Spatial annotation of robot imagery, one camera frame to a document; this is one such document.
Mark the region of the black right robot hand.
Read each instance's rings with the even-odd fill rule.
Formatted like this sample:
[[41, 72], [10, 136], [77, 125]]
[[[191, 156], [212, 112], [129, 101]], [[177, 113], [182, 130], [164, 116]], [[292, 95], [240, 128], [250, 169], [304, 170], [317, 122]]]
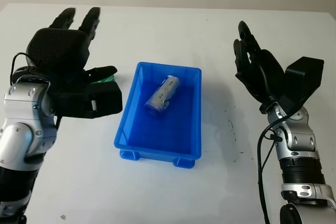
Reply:
[[261, 49], [244, 21], [238, 24], [234, 40], [236, 78], [260, 103], [277, 100], [283, 93], [285, 73], [272, 53]]

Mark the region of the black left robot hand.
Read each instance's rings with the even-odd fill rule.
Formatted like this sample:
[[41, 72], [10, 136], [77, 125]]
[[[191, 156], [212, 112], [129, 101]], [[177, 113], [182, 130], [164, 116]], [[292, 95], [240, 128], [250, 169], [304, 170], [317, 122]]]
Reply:
[[27, 46], [29, 64], [45, 76], [56, 92], [83, 92], [117, 73], [114, 66], [85, 70], [90, 56], [89, 46], [96, 35], [100, 8], [91, 8], [78, 29], [70, 29], [75, 8], [66, 8], [49, 27], [38, 30]]

